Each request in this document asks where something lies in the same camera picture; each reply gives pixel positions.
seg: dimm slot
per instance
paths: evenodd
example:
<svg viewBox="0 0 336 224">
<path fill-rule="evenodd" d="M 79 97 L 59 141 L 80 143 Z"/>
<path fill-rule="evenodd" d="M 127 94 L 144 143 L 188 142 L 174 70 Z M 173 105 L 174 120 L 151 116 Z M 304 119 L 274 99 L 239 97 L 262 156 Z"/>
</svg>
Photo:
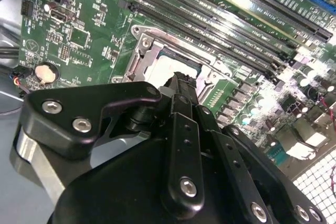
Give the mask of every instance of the dimm slot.
<svg viewBox="0 0 336 224">
<path fill-rule="evenodd" d="M 208 16 L 213 16 L 213 17 L 215 17 L 215 18 L 216 18 L 218 21 L 220 21 L 221 23 L 229 22 L 228 20 L 225 20 L 225 18 L 223 18 L 221 15 L 219 15 L 219 14 L 217 14 L 217 13 L 215 13 L 215 12 L 211 12 L 209 9 L 206 9 L 206 8 L 202 7 L 201 5 L 198 4 L 198 2 L 192 2 L 191 0 L 179 0 L 179 1 L 181 1 L 182 3 L 184 3 L 184 4 L 186 4 L 186 5 L 192 6 L 193 8 L 197 9 L 199 12 L 202 12 L 202 13 L 204 13 L 204 14 L 207 14 Z M 224 9 L 220 9 L 217 5 L 211 3 L 211 2 L 209 2 L 209 1 L 207 1 L 207 0 L 198 0 L 198 1 L 205 3 L 206 5 L 210 6 L 210 7 L 213 8 L 213 9 L 218 10 L 219 12 L 221 12 L 221 13 L 223 13 L 223 14 L 225 14 L 225 15 L 230 15 L 231 17 L 234 16 L 234 14 L 232 14 L 232 13 L 230 13 L 230 12 L 224 10 Z M 240 22 L 242 25 L 247 26 L 247 27 L 249 27 L 249 28 L 255 30 L 256 33 L 262 35 L 263 37 L 267 38 L 268 40 L 275 40 L 276 43 L 277 43 L 278 45 L 281 45 L 281 47 L 284 47 L 284 48 L 287 48 L 287 49 L 288 49 L 286 43 L 284 43 L 283 41 L 281 41 L 281 40 L 279 40 L 279 39 L 273 37 L 272 35 L 270 35 L 270 34 L 264 32 L 264 31 L 260 30 L 259 28 L 257 28 L 257 27 L 255 27 L 255 26 L 251 25 L 250 23 L 248 23 L 248 22 L 246 22 L 246 21 L 244 21 L 244 20 L 242 20 L 242 19 L 240 19 L 240 18 L 238 18 L 238 17 L 237 17 L 237 20 L 239 20 L 239 22 Z M 270 44 L 270 45 L 271 45 L 271 47 L 274 48 L 274 50 L 277 50 L 277 49 L 278 49 L 277 47 L 273 46 L 272 44 Z"/>
<path fill-rule="evenodd" d="M 271 12 L 275 17 L 281 19 L 282 21 L 285 21 L 287 24 L 293 26 L 295 29 L 300 30 L 304 32 L 305 34 L 314 37 L 315 39 L 318 39 L 321 42 L 327 42 L 325 38 L 322 38 L 317 33 L 315 33 L 313 30 L 308 29 L 307 27 L 302 26 L 301 24 L 295 22 L 293 19 L 287 17 L 283 13 L 277 11 L 276 9 L 269 6 L 267 3 L 263 2 L 262 0 L 251 0 L 253 3 L 259 5 L 260 7 L 264 8 L 265 10 Z"/>
<path fill-rule="evenodd" d="M 197 14 L 199 16 L 202 16 L 202 18 L 204 19 L 208 19 L 208 23 L 212 23 L 212 24 L 216 24 L 217 26 L 222 26 L 225 27 L 228 30 L 231 30 L 232 33 L 236 34 L 239 37 L 242 37 L 245 39 L 245 41 L 249 41 L 250 43 L 254 44 L 256 47 L 262 49 L 264 51 L 264 53 L 267 53 L 268 55 L 272 55 L 273 57 L 278 57 L 278 55 L 282 52 L 279 48 L 275 47 L 275 46 L 271 46 L 269 43 L 266 43 L 264 40 L 259 39 L 257 36 L 251 36 L 251 34 L 243 29 L 241 29 L 240 27 L 238 27 L 237 25 L 233 24 L 233 23 L 228 23 L 225 22 L 224 19 L 222 19 L 221 17 L 215 17 L 214 15 L 212 15 L 209 11 L 204 10 L 202 12 L 198 11 L 198 9 L 201 8 L 194 8 L 194 7 L 190 7 L 191 4 L 186 3 L 187 1 L 180 1 L 177 0 L 179 2 L 181 2 L 182 4 L 185 4 L 187 7 L 186 9 L 189 10 L 189 12 L 193 13 L 193 14 Z M 211 26 L 213 27 L 213 29 L 216 29 L 218 32 L 220 32 L 221 34 L 223 34 L 220 30 L 218 30 L 216 27 L 214 27 L 213 25 Z M 245 48 L 245 45 L 242 44 L 240 41 L 237 41 L 238 43 L 240 43 L 237 46 L 240 46 L 242 48 Z M 264 58 L 265 60 L 268 60 L 269 58 L 265 58 L 264 55 L 260 55 L 259 58 Z"/>
<path fill-rule="evenodd" d="M 246 45 L 238 41 L 233 43 L 225 39 L 223 37 L 223 33 L 221 33 L 220 31 L 214 31 L 209 26 L 205 26 L 204 24 L 202 24 L 198 19 L 190 15 L 185 15 L 186 13 L 184 13 L 180 9 L 177 9 L 175 6 L 167 2 L 162 2 L 161 0 L 145 0 L 145 1 L 147 1 L 149 4 L 153 6 L 155 5 L 159 6 L 161 9 L 165 10 L 167 13 L 170 13 L 173 16 L 178 14 L 180 16 L 180 19 L 184 19 L 187 23 L 191 23 L 194 26 L 195 32 L 201 32 L 203 35 L 207 36 L 208 39 L 211 39 L 212 41 L 216 41 L 220 43 L 221 46 L 226 47 L 228 50 L 240 51 L 241 54 L 246 55 L 246 57 L 253 58 L 255 62 L 259 63 L 264 68 L 270 68 L 270 65 L 274 61 L 273 59 L 267 58 L 266 56 L 259 54 L 258 52 L 255 52 L 255 53 L 251 52 L 250 51 L 251 48 L 247 47 Z"/>
<path fill-rule="evenodd" d="M 237 61 L 240 64 L 250 68 L 256 73 L 262 75 L 265 75 L 267 73 L 267 69 L 263 68 L 262 66 L 248 59 L 245 59 L 244 57 L 241 57 L 238 54 L 232 52 L 227 53 L 226 51 L 223 51 L 222 47 L 218 46 L 217 44 L 209 42 L 206 37 L 201 36 L 199 34 L 195 34 L 194 31 L 190 30 L 188 27 L 185 27 L 183 24 L 170 19 L 169 17 L 163 15 L 162 13 L 157 12 L 156 10 L 141 5 L 139 6 L 138 12 L 145 16 L 151 17 L 154 20 L 158 20 L 164 24 L 170 25 L 171 27 L 179 31 L 181 34 L 185 34 L 188 37 L 190 37 L 190 39 L 192 39 L 194 42 L 205 45 L 206 47 L 209 48 L 210 51 L 214 51 L 215 55 L 222 55 L 223 57 L 227 57 L 231 60 Z"/>
<path fill-rule="evenodd" d="M 332 33 L 325 30 L 323 27 L 318 26 L 314 22 L 308 20 L 305 17 L 302 17 L 298 13 L 294 12 L 292 9 L 288 8 L 287 6 L 283 5 L 282 3 L 278 2 L 277 0 L 263 0 L 264 2 L 271 5 L 274 9 L 281 11 L 284 15 L 289 16 L 297 23 L 301 24 L 302 26 L 307 27 L 314 31 L 314 33 L 320 33 L 326 37 L 326 39 L 330 39 L 332 37 Z"/>
</svg>

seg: cable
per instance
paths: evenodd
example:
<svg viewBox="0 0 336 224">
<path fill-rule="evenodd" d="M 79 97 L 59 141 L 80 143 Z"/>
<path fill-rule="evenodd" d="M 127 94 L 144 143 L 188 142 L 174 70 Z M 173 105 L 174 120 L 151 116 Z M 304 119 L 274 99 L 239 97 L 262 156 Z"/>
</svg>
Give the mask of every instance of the cable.
<svg viewBox="0 0 336 224">
<path fill-rule="evenodd" d="M 20 36 L 14 33 L 13 31 L 7 29 L 3 25 L 0 24 L 0 34 L 10 39 L 11 41 L 20 44 Z"/>
<path fill-rule="evenodd" d="M 16 109 L 13 109 L 13 110 L 8 110 L 8 111 L 5 111 L 5 112 L 0 112 L 0 116 L 2 115 L 11 115 L 11 114 L 14 114 L 16 112 L 19 112 L 21 110 L 21 107 L 18 107 Z"/>
</svg>

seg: screw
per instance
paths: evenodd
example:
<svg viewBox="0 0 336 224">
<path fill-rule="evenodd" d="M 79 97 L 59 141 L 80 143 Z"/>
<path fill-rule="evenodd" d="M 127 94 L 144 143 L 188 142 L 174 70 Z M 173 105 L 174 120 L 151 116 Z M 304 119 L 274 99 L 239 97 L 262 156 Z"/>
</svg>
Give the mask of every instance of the screw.
<svg viewBox="0 0 336 224">
<path fill-rule="evenodd" d="M 89 120 L 85 118 L 77 118 L 72 122 L 72 127 L 81 133 L 87 133 L 91 130 L 92 126 Z"/>
<path fill-rule="evenodd" d="M 309 208 L 309 211 L 311 215 L 313 215 L 314 218 L 317 219 L 317 221 L 322 221 L 321 216 L 319 216 L 319 214 L 313 208 Z"/>
<path fill-rule="evenodd" d="M 233 134 L 237 136 L 239 135 L 239 131 L 236 128 L 231 128 L 231 129 L 232 129 Z"/>
<path fill-rule="evenodd" d="M 187 98 L 185 97 L 185 96 L 183 96 L 183 95 L 180 95 L 179 96 L 179 99 L 183 102 L 183 103 L 188 103 L 188 100 L 187 100 Z"/>
<path fill-rule="evenodd" d="M 181 179 L 180 187 L 182 192 L 188 197 L 195 197 L 197 194 L 196 186 L 190 179 Z"/>
<path fill-rule="evenodd" d="M 257 203 L 252 202 L 251 210 L 255 217 L 257 217 L 260 222 L 265 223 L 267 221 L 267 216 L 265 211 Z"/>
<path fill-rule="evenodd" d="M 149 39 L 147 39 L 147 38 L 143 38 L 142 39 L 142 46 L 144 47 L 144 48 L 149 48 L 150 46 L 151 46 L 151 41 L 149 40 Z"/>
<path fill-rule="evenodd" d="M 156 89 L 153 87 L 147 87 L 147 91 L 150 92 L 151 94 L 156 94 Z"/>
<path fill-rule="evenodd" d="M 42 104 L 42 109 L 49 114 L 58 114 L 62 111 L 62 105 L 55 101 L 46 101 Z"/>
<path fill-rule="evenodd" d="M 210 111 L 206 107 L 203 107 L 202 110 L 205 114 L 210 115 Z"/>
<path fill-rule="evenodd" d="M 309 221 L 309 216 L 302 207 L 296 206 L 296 212 L 299 214 L 299 216 L 301 216 L 302 219 L 304 219 L 305 221 Z"/>
</svg>

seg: hole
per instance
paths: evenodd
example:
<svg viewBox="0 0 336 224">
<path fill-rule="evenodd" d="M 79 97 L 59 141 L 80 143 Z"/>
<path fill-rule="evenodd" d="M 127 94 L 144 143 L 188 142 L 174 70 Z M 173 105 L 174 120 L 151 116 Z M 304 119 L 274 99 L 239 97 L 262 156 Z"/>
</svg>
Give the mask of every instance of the hole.
<svg viewBox="0 0 336 224">
<path fill-rule="evenodd" d="M 188 140 L 188 139 L 185 139 L 185 140 L 184 140 L 184 143 L 185 143 L 187 146 L 191 146 L 191 141 Z"/>
<path fill-rule="evenodd" d="M 233 161 L 234 165 L 237 167 L 237 168 L 240 168 L 240 163 L 238 163 L 237 161 Z"/>
</svg>

